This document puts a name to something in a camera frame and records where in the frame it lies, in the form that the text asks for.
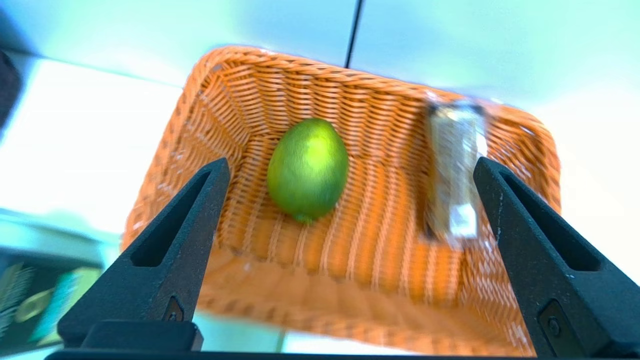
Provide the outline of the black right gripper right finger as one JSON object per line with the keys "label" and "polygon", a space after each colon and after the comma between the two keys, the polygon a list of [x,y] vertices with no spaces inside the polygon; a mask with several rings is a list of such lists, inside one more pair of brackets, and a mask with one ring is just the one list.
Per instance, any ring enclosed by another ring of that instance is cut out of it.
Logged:
{"label": "black right gripper right finger", "polygon": [[537,356],[638,358],[638,285],[507,167],[473,180]]}

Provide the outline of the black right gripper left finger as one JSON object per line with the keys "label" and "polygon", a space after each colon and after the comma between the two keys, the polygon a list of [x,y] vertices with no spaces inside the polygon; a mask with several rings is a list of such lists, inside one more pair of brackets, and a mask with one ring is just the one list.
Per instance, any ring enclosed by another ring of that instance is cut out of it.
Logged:
{"label": "black right gripper left finger", "polygon": [[190,178],[57,325],[66,349],[198,351],[193,322],[230,169]]}

